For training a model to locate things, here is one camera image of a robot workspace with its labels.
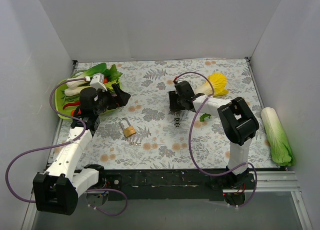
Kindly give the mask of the black headed key bunch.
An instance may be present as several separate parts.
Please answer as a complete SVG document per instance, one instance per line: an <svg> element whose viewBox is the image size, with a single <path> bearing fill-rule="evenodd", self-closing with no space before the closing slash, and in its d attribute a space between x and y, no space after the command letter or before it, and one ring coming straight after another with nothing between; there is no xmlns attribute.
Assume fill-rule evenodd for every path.
<svg viewBox="0 0 320 230"><path fill-rule="evenodd" d="M181 118L180 117L175 117L174 118L174 126L176 128L180 127L180 124L181 124Z"/></svg>

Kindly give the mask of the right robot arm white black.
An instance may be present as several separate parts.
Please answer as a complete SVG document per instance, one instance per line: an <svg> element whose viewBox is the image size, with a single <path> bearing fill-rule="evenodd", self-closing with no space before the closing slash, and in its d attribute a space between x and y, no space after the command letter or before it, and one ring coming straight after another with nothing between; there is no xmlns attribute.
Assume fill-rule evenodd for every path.
<svg viewBox="0 0 320 230"><path fill-rule="evenodd" d="M195 94L189 82L174 81L174 91L169 94L169 109L173 112L189 110L218 117L224 133L230 141L230 156L223 173L209 173L202 170L196 163L191 147L193 126L189 129L188 147L191 159L199 172L210 177L219 177L231 188L239 188L249 173L248 156L250 144L259 129L259 123L242 97L231 100L217 99L203 93Z"/></svg>

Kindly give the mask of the brass keys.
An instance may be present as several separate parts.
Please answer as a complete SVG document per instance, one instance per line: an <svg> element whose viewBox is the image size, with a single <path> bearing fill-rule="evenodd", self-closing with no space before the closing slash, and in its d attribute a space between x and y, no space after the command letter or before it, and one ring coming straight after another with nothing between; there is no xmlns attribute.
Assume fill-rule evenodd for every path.
<svg viewBox="0 0 320 230"><path fill-rule="evenodd" d="M133 146L141 146L141 143L138 141L133 141L131 139L127 139L127 142L129 143L129 145L133 145Z"/></svg>

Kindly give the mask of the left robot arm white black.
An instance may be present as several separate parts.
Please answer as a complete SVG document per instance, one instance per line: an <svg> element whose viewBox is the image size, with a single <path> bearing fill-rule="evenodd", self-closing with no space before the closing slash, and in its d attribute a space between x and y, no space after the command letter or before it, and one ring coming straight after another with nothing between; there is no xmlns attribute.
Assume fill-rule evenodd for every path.
<svg viewBox="0 0 320 230"><path fill-rule="evenodd" d="M125 106L131 97L118 84L113 84L112 88L113 93L93 87L81 90L66 145L50 167L33 179L35 203L39 211L71 215L83 193L91 188L103 189L108 184L101 165L87 165L78 174L75 169L100 124L99 115Z"/></svg>

